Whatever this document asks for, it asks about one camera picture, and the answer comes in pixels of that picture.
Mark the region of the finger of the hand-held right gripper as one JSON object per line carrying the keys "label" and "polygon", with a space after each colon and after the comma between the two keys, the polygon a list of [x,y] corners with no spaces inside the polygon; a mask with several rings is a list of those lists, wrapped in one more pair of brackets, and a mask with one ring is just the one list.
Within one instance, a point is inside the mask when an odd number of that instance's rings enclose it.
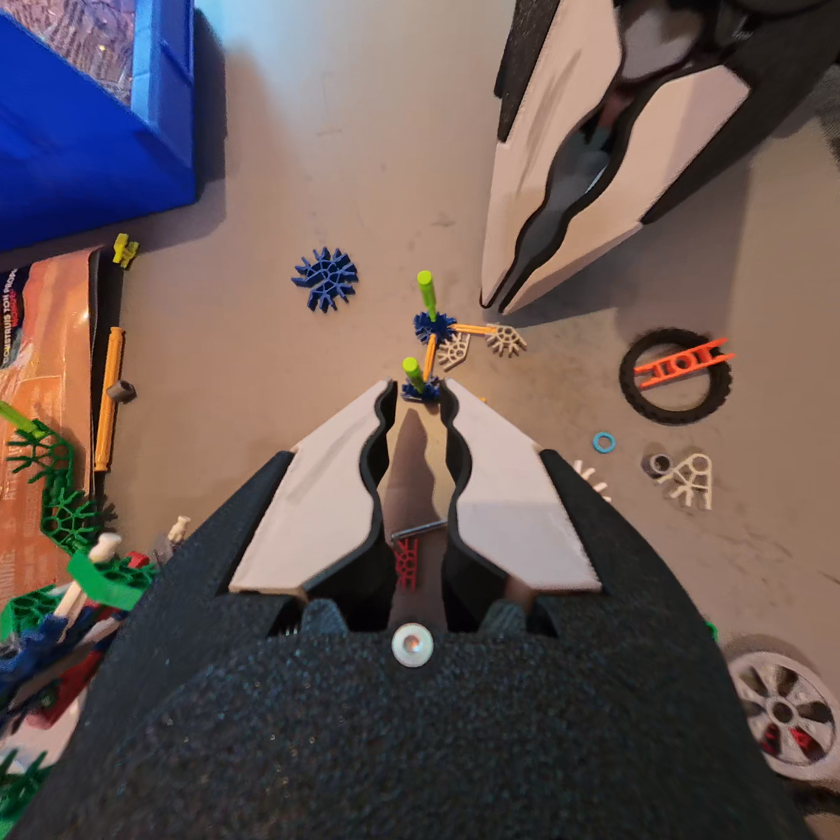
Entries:
{"label": "finger of the hand-held right gripper", "polygon": [[509,314],[635,235],[642,218],[745,102],[749,85],[725,66],[664,80],[632,118],[622,159],[569,208],[560,245],[499,304]]}
{"label": "finger of the hand-held right gripper", "polygon": [[623,62],[610,1],[518,2],[497,77],[500,99],[481,263],[480,304],[502,292],[526,226],[546,204],[550,170],[567,139],[602,105]]}

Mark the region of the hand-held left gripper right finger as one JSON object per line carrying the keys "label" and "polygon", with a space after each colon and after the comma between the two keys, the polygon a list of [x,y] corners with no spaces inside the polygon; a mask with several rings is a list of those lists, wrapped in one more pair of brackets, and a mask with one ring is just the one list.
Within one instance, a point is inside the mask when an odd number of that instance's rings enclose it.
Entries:
{"label": "hand-held left gripper right finger", "polygon": [[440,416],[455,546],[532,592],[599,592],[539,444],[453,378],[441,387]]}

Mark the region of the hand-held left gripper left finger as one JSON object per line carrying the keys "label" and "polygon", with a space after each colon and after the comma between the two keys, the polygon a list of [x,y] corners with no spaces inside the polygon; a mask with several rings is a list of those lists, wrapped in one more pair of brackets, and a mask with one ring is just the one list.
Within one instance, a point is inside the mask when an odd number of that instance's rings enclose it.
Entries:
{"label": "hand-held left gripper left finger", "polygon": [[397,387],[381,380],[294,445],[228,589],[310,595],[382,536]]}

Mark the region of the blue green orange rod assembly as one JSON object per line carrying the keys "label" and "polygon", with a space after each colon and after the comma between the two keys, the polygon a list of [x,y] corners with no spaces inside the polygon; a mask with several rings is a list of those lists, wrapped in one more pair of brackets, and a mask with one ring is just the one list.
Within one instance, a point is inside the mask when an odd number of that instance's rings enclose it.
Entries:
{"label": "blue green orange rod assembly", "polygon": [[405,381],[402,384],[402,399],[414,403],[434,403],[440,397],[441,379],[435,375],[436,348],[439,343],[449,339],[456,332],[466,332],[470,336],[486,337],[487,325],[468,325],[438,309],[434,277],[429,270],[422,270],[416,276],[424,310],[413,320],[416,338],[425,348],[422,360],[414,357],[405,358],[402,370]]}

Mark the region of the white snowflake connector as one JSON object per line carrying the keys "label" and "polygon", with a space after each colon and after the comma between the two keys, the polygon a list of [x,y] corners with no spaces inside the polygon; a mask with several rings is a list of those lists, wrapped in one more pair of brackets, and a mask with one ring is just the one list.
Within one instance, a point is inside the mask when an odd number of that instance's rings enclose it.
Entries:
{"label": "white snowflake connector", "polygon": [[596,472],[595,467],[587,465],[582,459],[577,458],[573,462],[574,472],[580,476],[593,491],[598,494],[604,501],[612,503],[608,484],[602,479],[600,474]]}

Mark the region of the black rubber tyre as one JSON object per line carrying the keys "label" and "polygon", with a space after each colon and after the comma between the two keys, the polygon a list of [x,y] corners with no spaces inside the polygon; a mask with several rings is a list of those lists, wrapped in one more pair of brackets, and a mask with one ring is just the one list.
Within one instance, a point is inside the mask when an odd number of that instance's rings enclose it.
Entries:
{"label": "black rubber tyre", "polygon": [[649,393],[664,385],[643,391],[635,384],[632,370],[636,364],[643,364],[675,352],[677,348],[668,342],[672,339],[678,342],[692,339],[712,340],[704,334],[687,329],[660,328],[648,331],[638,338],[625,353],[618,369],[618,383],[628,404],[647,420],[672,427],[697,424],[714,414],[727,401],[732,388],[731,362],[664,384],[669,385],[699,374],[704,374],[707,378],[706,393],[697,404],[681,409],[663,407],[654,402],[649,397]]}

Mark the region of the white fan-shaped connector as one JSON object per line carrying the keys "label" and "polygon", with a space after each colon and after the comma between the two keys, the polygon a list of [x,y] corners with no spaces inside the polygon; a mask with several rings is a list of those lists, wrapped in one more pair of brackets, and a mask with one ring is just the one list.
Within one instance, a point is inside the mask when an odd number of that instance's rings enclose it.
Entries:
{"label": "white fan-shaped connector", "polygon": [[712,463],[707,455],[689,455],[655,481],[669,484],[669,498],[681,499],[686,508],[698,497],[704,510],[712,509]]}

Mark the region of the orange ladder connector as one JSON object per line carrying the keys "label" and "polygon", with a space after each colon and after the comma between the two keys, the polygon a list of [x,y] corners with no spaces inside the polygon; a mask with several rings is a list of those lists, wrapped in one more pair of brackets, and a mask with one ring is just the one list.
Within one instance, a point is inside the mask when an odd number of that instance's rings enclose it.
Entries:
{"label": "orange ladder connector", "polygon": [[647,391],[656,386],[674,382],[720,364],[728,364],[735,353],[724,352],[727,339],[669,339],[677,350],[633,367],[633,380]]}

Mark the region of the large blue double connector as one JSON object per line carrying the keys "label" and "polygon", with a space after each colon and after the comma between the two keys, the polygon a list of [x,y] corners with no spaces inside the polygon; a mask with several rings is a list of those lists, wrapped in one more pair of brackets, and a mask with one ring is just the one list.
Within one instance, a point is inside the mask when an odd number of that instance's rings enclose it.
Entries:
{"label": "large blue double connector", "polygon": [[312,253],[313,260],[303,258],[290,281],[296,287],[308,290],[310,311],[337,310],[337,300],[348,302],[355,294],[355,285],[359,282],[356,265],[340,248],[323,247]]}

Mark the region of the red green white toy model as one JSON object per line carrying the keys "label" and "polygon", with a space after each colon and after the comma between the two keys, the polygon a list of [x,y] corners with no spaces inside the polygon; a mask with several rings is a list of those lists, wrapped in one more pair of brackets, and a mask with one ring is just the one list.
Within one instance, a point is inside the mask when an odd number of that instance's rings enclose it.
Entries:
{"label": "red green white toy model", "polygon": [[151,555],[120,555],[121,537],[103,530],[98,504],[74,487],[73,446],[37,419],[2,402],[19,450],[15,474],[42,481],[38,525],[68,558],[68,586],[50,584],[19,595],[2,610],[2,738],[22,723],[55,726],[81,708],[81,696],[118,630],[186,538],[180,516]]}

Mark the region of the long yellow rod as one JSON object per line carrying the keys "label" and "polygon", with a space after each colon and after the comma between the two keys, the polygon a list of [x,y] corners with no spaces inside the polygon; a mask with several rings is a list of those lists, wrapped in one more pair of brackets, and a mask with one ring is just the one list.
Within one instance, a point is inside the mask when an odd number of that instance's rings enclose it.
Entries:
{"label": "long yellow rod", "polygon": [[96,434],[93,442],[92,463],[93,469],[97,474],[106,473],[110,469],[118,404],[109,395],[109,389],[116,385],[120,378],[124,343],[125,330],[121,327],[111,327],[104,362]]}

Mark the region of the silver wheel hub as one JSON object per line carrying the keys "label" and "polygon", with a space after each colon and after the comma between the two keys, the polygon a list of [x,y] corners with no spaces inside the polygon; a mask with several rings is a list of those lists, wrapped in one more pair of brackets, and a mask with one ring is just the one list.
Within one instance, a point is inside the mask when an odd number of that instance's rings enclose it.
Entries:
{"label": "silver wheel hub", "polygon": [[838,780],[838,700],[814,671],[770,651],[742,654],[728,671],[773,772],[810,784]]}

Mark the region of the toy packaging bag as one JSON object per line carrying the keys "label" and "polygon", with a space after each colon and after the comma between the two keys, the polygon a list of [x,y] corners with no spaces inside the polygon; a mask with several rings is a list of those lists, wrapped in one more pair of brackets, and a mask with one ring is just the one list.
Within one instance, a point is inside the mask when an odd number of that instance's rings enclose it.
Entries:
{"label": "toy packaging bag", "polygon": [[[74,487],[92,481],[91,299],[100,250],[90,248],[2,272],[2,401],[39,419],[75,451]],[[67,556],[39,529],[44,482],[15,474],[21,455],[1,421],[1,604],[67,581]]]}

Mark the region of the blue plastic storage bin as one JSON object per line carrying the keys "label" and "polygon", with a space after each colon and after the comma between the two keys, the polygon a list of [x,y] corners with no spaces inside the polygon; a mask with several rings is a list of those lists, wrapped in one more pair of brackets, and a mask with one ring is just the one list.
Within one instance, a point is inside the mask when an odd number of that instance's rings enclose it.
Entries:
{"label": "blue plastic storage bin", "polygon": [[1,247],[195,202],[194,2],[2,2]]}

